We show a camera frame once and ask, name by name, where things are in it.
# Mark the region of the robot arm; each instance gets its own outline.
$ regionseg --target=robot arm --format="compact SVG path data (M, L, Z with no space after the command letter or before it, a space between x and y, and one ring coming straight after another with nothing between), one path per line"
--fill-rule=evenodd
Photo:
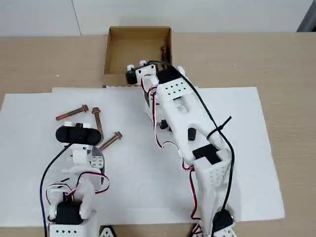
M227 231L236 236L231 229L233 219L222 208L224 199L220 198L228 187L232 153L226 149L221 135L215 132L219 128L210 119L189 85L184 69L171 66L158 71L155 64L146 61L141 61L139 68L134 68L133 65L128 65L127 68L127 82L140 84L144 90L145 112L155 130L160 121L165 121L170 126L180 158L192 166L196 173L200 218L194 219L200 219L198 224L203 236L219 237L227 234ZM197 130L208 144L201 142L199 148L192 149L188 139L190 129ZM219 222L216 220L225 219L224 216L230 220L218 227Z

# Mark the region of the black plastic part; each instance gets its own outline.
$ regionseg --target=black plastic part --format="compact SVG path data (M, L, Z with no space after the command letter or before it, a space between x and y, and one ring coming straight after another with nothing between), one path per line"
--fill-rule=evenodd
M218 162L221 162L222 160L217 156L216 152L218 152L218 149L214 147L212 144L208 144L204 147L197 148L193 151L193 155L196 159L200 159L202 157L206 157L207 160L211 164L216 164Z
M127 71L125 73L125 77L126 77L127 84L129 85L137 84L137 76L134 69Z
M197 130L195 128L190 127L188 129L188 140L194 141L196 139Z
M160 123L160 129L166 129L168 128L168 123L165 119L161 120L161 123Z
M81 202L61 202L57 205L56 224L61 225L79 225L83 222L80 217L80 205Z
M228 210L224 209L219 212L216 212L213 218L213 230L212 236L215 232L220 231L228 226L231 226L234 223L234 220Z
M159 84L163 84L175 79L180 78L180 73L172 67L168 67L167 69L161 70L157 72L157 78L159 80Z
M77 123L75 127L62 126L57 129L56 138L63 143L95 146L101 141L101 133L94 128L83 128L82 123Z
M148 107L149 107L149 94L146 93L146 92L144 92L144 97L145 97L145 100L146 100L147 105L148 105Z

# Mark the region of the screw head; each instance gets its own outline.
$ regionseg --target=screw head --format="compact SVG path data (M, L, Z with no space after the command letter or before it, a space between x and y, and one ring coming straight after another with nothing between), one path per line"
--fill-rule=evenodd
M123 137L120 131L114 133L119 139Z
M95 113L100 113L101 112L101 110L98 108L98 107L94 107L93 109L92 109L92 113L93 114L95 114Z
M87 105L82 105L82 109L85 113L87 113L87 111L89 111L89 108Z

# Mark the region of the rusty bolt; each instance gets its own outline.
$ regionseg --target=rusty bolt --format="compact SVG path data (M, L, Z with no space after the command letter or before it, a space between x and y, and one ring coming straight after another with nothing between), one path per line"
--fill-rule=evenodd
M166 46L166 45L164 45L163 47L161 47L161 52L162 52L161 60L162 60L163 62L168 63L169 61L168 61L168 56L167 56L167 46Z
M95 122L97 124L97 128L98 128L99 132L102 135L102 139L101 139L101 141L102 141L103 140L103 130L102 130L102 124L101 124L101 120L100 120L101 110L98 107L94 107L92 109L92 113L94 114Z
M113 142L115 142L117 139L122 138L122 134L118 131L114 133L114 136L111 137L109 140L107 140L101 147L99 147L100 150L104 150L107 147L109 147Z
M72 116L72 115L79 114L79 113L81 113L81 112L87 113L87 111L89 111L88 106L87 106L87 105L82 105L82 107L79 108L79 109L72 110L72 111L70 111L70 112L68 112L68 113L65 113L65 114L63 114L63 115L57 116L57 117L56 117L56 120L59 121L59 120L61 120L61 119L70 117L70 116Z

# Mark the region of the black cable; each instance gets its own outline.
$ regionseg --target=black cable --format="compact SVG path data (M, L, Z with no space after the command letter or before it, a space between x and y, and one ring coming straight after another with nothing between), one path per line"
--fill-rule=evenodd
M162 61L157 61L157 60L150 60L148 61L148 63L161 63L161 64L165 64L169 67L172 67L173 69L177 70L172 64L170 63L166 63L166 62L162 62ZM228 187L227 187L227 192L226 192L226 196L223 202L223 207L222 210L225 209L227 201L228 201L228 197L229 194L231 192L231 187L232 187L232 180L233 180L233 170L234 170L234 163L235 163L235 152L233 149L233 146L231 145L231 143L229 142L229 140L226 138L226 136L222 133L221 129L219 129L219 127L217 126L213 116L211 115L210 111L208 110L207 106L205 105L203 99L201 98L200 94L198 93L198 91L195 89L195 87L192 85L192 83L184 76L182 75L182 73L180 73L178 71L179 75L184 79L184 81L189 84L189 86L191 87L191 89L194 91L194 93L196 94L196 96L198 97L198 99L200 100L201 104L203 105L206 113L208 114L209 118L211 119L211 121L214 123L216 130L218 131L218 133L222 136L222 138L224 139L224 141L227 143L229 149L231 150L232 153L232 161L231 161L231 169L230 169L230 173L229 173L229 181L228 181Z
M72 143L69 143L67 146L64 147L64 149L48 164L47 168L44 171L43 176L41 177L40 185L39 185L39 199L40 199L40 206L41 206L41 213L43 217L43 224L44 224L44 234L45 237L47 237L47 228L46 228L46 216L45 216L45 209L44 209L44 204L43 204L43 195L42 195L42 190L43 190L43 183L44 179L46 176L46 173L48 172L49 168L51 165L72 145Z

